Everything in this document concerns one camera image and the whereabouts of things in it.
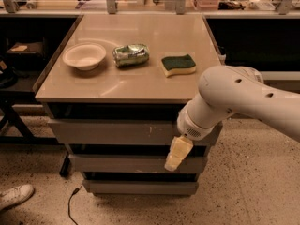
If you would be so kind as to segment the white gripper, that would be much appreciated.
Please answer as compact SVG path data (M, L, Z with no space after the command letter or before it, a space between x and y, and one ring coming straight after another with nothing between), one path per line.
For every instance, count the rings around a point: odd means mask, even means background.
M212 128L203 128L196 125L188 115L188 106L185 106L178 114L177 129L182 135L174 137L170 151L166 157L165 169L173 172L189 154L193 148L193 141L200 141L212 132Z

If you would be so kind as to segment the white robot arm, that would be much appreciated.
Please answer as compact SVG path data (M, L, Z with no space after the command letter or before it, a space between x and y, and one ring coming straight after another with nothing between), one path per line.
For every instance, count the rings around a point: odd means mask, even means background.
M255 118L300 141L300 95L267 86L251 67L210 67L200 77L198 94L179 112L165 169L173 172L195 141L208 136L220 121L235 113Z

